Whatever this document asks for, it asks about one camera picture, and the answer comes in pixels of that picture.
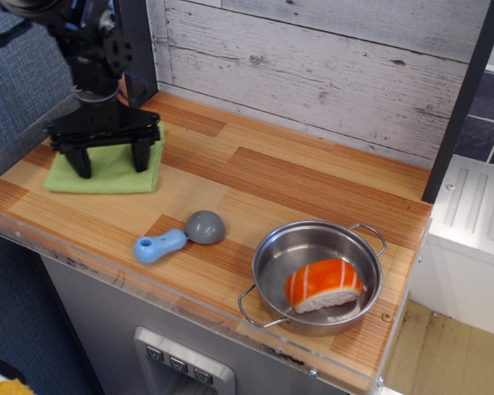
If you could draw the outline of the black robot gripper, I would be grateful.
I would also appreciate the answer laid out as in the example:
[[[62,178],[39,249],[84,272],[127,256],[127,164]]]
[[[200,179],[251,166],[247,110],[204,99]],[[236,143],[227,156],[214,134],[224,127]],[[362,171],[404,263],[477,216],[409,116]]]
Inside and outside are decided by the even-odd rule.
[[[50,121],[45,133],[53,150],[64,153],[77,175],[91,177],[88,148],[131,144],[137,172],[148,169],[151,145],[161,139],[157,113],[122,104],[116,98],[81,102],[70,114]]]

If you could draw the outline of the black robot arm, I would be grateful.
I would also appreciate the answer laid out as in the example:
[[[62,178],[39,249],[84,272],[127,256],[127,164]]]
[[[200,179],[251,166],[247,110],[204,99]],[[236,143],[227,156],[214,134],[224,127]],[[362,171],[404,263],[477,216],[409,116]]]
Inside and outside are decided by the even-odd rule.
[[[129,145],[135,170],[147,170],[151,147],[161,139],[160,116],[138,108],[147,85],[126,104],[118,99],[121,78],[140,76],[128,67],[132,46],[108,2],[0,1],[0,9],[21,18],[0,33],[0,48],[39,24],[56,39],[70,68],[72,95],[79,107],[46,126],[52,149],[65,155],[85,179],[91,177],[90,147]]]

